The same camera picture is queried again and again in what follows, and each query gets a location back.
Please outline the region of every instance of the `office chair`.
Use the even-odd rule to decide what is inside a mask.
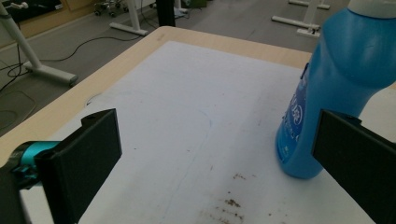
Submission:
[[[116,17],[116,14],[112,10],[112,8],[121,8],[123,9],[124,12],[128,12],[129,9],[127,5],[123,2],[123,0],[103,0],[98,3],[95,3],[94,5],[94,14],[96,16],[102,15],[103,11],[107,11],[108,15],[110,17]]]

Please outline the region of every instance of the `blue plastic bottle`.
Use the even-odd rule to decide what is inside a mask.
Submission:
[[[322,170],[311,155],[321,108],[358,117],[395,80],[396,0],[351,0],[324,23],[277,131],[284,172],[307,179]]]

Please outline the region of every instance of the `stain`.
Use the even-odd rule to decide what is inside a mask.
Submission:
[[[157,41],[161,41],[164,36],[165,36],[165,34],[161,34],[160,36],[158,36]]]
[[[225,200],[224,202],[230,206],[241,207],[241,205],[237,203],[234,199]]]
[[[241,179],[246,180],[246,178],[245,178],[244,176],[242,176],[241,174],[235,174],[235,175],[233,176],[233,179],[236,179],[236,178],[241,178]]]
[[[230,220],[228,220],[227,218],[224,218],[224,217],[220,217],[218,219],[218,221],[220,221],[220,223],[223,223],[223,224],[231,224]]]
[[[225,209],[225,208],[220,209],[219,207],[216,207],[216,209],[219,210],[222,213],[222,216],[227,215],[227,217],[229,217],[229,218],[233,217],[233,220],[235,218],[239,219],[240,223],[244,222],[245,216],[240,215],[237,212],[232,212],[232,211],[230,211],[228,209]]]

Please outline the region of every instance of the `desk leg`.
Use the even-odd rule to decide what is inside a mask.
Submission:
[[[131,19],[132,27],[126,26],[123,24],[119,24],[116,22],[111,22],[110,27],[119,29],[122,31],[126,31],[129,33],[133,33],[136,35],[147,35],[148,31],[140,29],[139,19],[137,18],[136,2],[134,0],[127,0],[126,2],[128,4],[128,8],[129,8],[129,17]]]
[[[2,25],[6,28],[9,35],[12,36],[17,41],[17,43],[20,45],[21,49],[23,50],[23,53],[29,59],[29,62],[23,65],[26,69],[32,71],[37,75],[60,80],[62,82],[67,83],[69,86],[75,85],[78,76],[55,68],[47,67],[38,60],[37,56],[35,55],[35,52],[30,47],[29,43],[21,33],[17,24],[8,14],[3,4],[1,3],[0,3],[0,15],[1,15],[0,23],[2,23]]]
[[[318,38],[320,36],[320,33],[318,33],[318,29],[320,28],[320,26],[312,22],[315,18],[315,12],[317,10],[317,7],[320,5],[323,5],[323,0],[321,1],[321,3],[319,2],[319,0],[311,0],[308,4],[308,9],[306,10],[303,21],[295,21],[278,16],[273,16],[271,20],[306,28],[306,30],[298,29],[297,34]]]

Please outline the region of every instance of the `bottle label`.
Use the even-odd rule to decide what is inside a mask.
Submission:
[[[305,69],[300,77],[300,83],[298,84],[297,90],[291,98],[288,110],[283,117],[283,123],[280,127],[282,129],[281,134],[283,136],[278,152],[279,158],[282,162],[287,162],[290,156],[293,154],[303,128],[307,87],[305,72],[307,68],[308,64],[305,66]]]

